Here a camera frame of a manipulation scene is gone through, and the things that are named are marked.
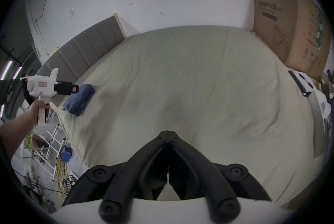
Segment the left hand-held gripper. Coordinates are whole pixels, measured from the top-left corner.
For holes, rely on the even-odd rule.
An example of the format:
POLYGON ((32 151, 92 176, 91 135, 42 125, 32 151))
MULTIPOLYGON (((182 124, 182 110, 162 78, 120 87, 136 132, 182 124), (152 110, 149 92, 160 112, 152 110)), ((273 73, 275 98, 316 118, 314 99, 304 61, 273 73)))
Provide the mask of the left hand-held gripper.
MULTIPOLYGON (((57 94, 55 86, 59 84, 57 81, 59 69, 54 68, 49 76, 28 76, 22 75, 20 81, 26 83, 26 89, 32 98, 37 98, 38 101, 43 101, 45 104, 49 104, 52 101, 52 97, 57 94)), ((64 83, 64 95, 76 94, 79 92, 79 86, 72 83, 64 83)), ((41 117, 44 115, 44 110, 40 112, 41 117)), ((46 123, 40 123, 37 126, 44 126, 46 123)))

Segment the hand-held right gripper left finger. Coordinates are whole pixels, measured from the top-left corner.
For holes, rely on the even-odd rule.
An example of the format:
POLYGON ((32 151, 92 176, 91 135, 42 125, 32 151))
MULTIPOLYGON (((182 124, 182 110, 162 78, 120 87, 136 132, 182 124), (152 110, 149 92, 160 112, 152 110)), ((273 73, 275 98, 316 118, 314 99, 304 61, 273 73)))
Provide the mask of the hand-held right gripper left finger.
POLYGON ((127 162, 88 169, 68 193, 63 207, 102 199, 100 217, 107 223, 125 223, 134 198, 157 200, 167 184, 168 139, 168 131, 162 131, 127 162))

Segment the person's left hand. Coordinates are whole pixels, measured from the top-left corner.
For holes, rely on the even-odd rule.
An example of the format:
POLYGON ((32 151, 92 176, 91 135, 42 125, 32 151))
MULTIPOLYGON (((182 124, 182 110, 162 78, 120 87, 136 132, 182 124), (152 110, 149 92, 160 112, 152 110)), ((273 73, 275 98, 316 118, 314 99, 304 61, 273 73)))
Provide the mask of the person's left hand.
POLYGON ((49 113, 49 104, 45 104, 43 101, 35 100, 28 110, 28 115, 31 123, 36 126, 40 123, 46 123, 49 113), (44 115, 41 117, 40 112, 44 110, 44 115))

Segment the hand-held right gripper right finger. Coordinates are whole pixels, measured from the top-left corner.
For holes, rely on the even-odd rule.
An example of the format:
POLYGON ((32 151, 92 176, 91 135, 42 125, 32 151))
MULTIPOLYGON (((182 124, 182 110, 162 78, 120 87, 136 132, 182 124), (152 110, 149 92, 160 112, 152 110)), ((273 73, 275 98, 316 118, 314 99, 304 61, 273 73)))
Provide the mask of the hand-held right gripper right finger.
POLYGON ((245 166, 212 163, 174 131, 169 131, 169 158, 169 184, 180 200, 205 197, 215 223, 237 218, 241 212, 238 197, 271 202, 245 166))

